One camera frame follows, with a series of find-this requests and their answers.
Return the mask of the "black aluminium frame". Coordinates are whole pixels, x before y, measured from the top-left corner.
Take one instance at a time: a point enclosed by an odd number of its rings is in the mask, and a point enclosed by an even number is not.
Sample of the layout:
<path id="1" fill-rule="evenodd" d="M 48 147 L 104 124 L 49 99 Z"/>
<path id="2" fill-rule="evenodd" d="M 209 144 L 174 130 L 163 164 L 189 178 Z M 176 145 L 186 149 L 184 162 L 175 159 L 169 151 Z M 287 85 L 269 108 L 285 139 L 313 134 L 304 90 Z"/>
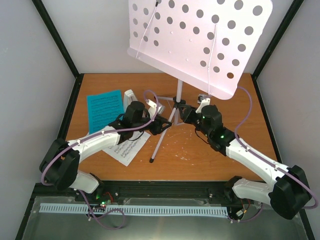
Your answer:
<path id="1" fill-rule="evenodd" d="M 128 40 L 128 3 L 125 0 L 46 0 L 44 6 L 52 18 L 77 69 L 82 73 L 151 73 L 153 68 L 130 59 Z M 17 210 L 7 220 L 2 238 L 13 240 L 27 208 L 27 199 L 39 181 L 37 165 L 58 134 L 76 78 L 63 59 L 38 10 L 30 0 L 9 0 L 4 5 L 7 29 L 2 42 L 7 48 L 7 93 L 12 97 L 8 108 L 8 133 L 12 135 L 12 163 L 7 172 L 13 181 L 12 201 Z M 312 130 L 319 120 L 316 109 L 320 100 L 316 86 L 318 70 L 306 63 L 297 77 L 306 80 L 302 91 L 309 96 L 299 100 L 298 85 L 292 93 L 279 93 L 286 80 L 284 72 L 274 78 L 263 71 L 260 89 L 282 158 L 304 167 L 312 183 L 317 182 L 313 168 L 317 152 L 307 158 L 293 153 L 300 134 L 289 126 L 289 112 L 297 113 L 299 124 Z"/>

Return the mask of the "white sheet music page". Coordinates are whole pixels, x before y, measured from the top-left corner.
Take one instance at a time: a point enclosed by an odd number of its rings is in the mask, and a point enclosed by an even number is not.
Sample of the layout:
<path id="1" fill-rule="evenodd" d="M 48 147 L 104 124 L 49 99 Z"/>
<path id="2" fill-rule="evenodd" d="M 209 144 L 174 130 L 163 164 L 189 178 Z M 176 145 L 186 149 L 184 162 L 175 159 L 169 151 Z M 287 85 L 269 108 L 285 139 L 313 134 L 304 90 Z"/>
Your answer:
<path id="1" fill-rule="evenodd" d="M 112 147 L 107 147 L 103 151 L 127 167 L 148 141 L 150 136 L 151 135 L 147 132 L 136 131 L 129 140 Z"/>

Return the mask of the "white metronome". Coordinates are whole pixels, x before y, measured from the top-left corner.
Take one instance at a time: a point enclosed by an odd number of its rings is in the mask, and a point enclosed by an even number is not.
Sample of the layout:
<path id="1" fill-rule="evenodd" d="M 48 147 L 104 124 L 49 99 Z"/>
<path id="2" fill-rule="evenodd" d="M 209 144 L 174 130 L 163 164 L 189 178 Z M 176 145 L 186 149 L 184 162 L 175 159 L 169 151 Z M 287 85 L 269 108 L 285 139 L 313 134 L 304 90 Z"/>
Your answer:
<path id="1" fill-rule="evenodd" d="M 136 100 L 136 96 L 131 89 L 125 91 L 123 94 L 123 109 L 124 109 L 124 111 L 126 111 L 127 107 L 131 104 L 131 102 L 135 101 L 135 100 Z"/>

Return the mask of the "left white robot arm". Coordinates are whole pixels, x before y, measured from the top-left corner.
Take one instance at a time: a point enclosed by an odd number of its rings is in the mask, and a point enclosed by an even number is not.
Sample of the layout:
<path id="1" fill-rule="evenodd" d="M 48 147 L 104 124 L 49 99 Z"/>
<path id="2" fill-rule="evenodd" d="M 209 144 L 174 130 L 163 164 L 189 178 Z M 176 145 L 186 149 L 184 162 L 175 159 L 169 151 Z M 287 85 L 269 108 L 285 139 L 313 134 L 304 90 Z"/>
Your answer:
<path id="1" fill-rule="evenodd" d="M 66 141 L 56 139 L 42 160 L 39 170 L 41 182 L 54 186 L 58 191 L 68 188 L 83 191 L 92 201 L 103 198 L 104 188 L 92 173 L 79 170 L 79 164 L 95 153 L 128 141 L 134 132 L 149 131 L 158 135 L 172 123 L 156 113 L 153 107 L 149 112 L 140 101 L 133 101 L 113 122 L 103 129 L 87 136 Z"/>

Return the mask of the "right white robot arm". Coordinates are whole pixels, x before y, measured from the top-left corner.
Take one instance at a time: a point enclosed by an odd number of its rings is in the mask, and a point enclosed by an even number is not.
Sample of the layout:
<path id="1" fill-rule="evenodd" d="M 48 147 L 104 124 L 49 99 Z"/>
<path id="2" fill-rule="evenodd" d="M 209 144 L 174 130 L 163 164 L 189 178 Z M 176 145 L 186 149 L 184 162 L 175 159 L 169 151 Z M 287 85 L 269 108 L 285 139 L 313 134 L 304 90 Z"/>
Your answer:
<path id="1" fill-rule="evenodd" d="M 223 125 L 222 114 L 215 105 L 195 108 L 179 103 L 177 107 L 182 121 L 201 132 L 214 151 L 241 163 L 263 180 L 232 178 L 231 190 L 237 198 L 267 204 L 287 220 L 293 219 L 311 200 L 309 183 L 301 167 L 288 167 L 256 151 Z"/>

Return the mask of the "blue sheet music page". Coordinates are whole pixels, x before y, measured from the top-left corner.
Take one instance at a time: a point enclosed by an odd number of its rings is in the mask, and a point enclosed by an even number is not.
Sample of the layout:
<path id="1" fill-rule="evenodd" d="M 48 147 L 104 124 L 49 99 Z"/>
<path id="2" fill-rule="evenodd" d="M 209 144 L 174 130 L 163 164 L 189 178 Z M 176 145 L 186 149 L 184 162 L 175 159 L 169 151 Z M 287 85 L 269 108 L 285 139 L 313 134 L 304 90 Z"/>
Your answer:
<path id="1" fill-rule="evenodd" d="M 123 99 L 120 90 L 88 95 L 86 100 L 89 134 L 102 130 L 120 114 L 124 113 Z"/>

